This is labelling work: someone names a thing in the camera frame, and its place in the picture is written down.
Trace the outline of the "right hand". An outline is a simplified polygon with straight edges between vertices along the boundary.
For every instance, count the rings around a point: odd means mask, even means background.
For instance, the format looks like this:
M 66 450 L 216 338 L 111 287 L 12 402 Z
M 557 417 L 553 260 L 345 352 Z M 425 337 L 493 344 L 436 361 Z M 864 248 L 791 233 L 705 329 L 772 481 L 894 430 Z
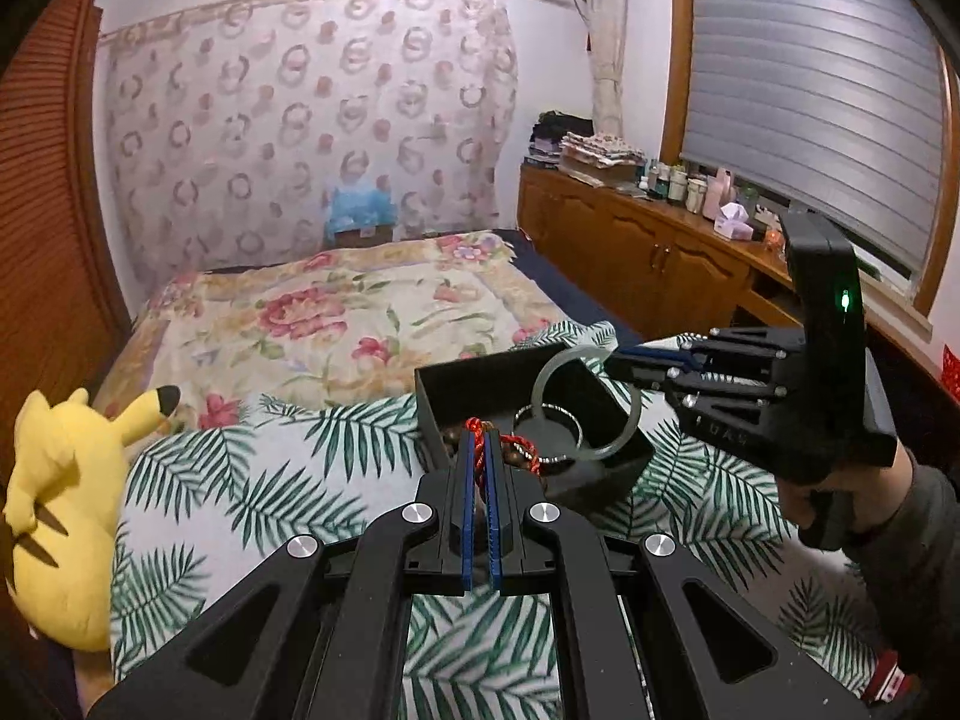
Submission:
M 822 483 L 799 486 L 778 478 L 779 507 L 782 515 L 801 532 L 814 526 L 816 494 L 847 494 L 853 504 L 851 532 L 862 533 L 889 522 L 907 499 L 913 484 L 913 461 L 905 445 L 896 444 L 890 466 L 837 466 Z

